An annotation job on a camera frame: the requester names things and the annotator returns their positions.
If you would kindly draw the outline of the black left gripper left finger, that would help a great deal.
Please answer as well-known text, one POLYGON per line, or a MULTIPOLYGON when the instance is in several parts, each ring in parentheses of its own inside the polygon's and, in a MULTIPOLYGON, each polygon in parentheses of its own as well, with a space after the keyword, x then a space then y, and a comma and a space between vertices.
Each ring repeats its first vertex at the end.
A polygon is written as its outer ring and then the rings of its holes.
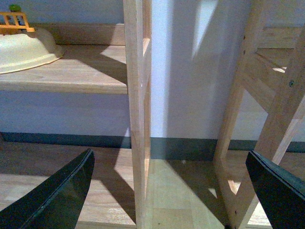
POLYGON ((91 149, 0 212, 2 229, 73 229, 86 200, 94 169, 91 149))

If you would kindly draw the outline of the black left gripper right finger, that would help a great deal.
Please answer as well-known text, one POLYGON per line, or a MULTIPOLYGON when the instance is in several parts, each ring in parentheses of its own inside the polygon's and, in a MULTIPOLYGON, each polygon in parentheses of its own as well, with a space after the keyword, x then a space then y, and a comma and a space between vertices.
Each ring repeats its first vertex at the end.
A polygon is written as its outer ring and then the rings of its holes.
POLYGON ((305 227, 305 182, 261 154, 250 151, 246 168, 274 229, 305 227))

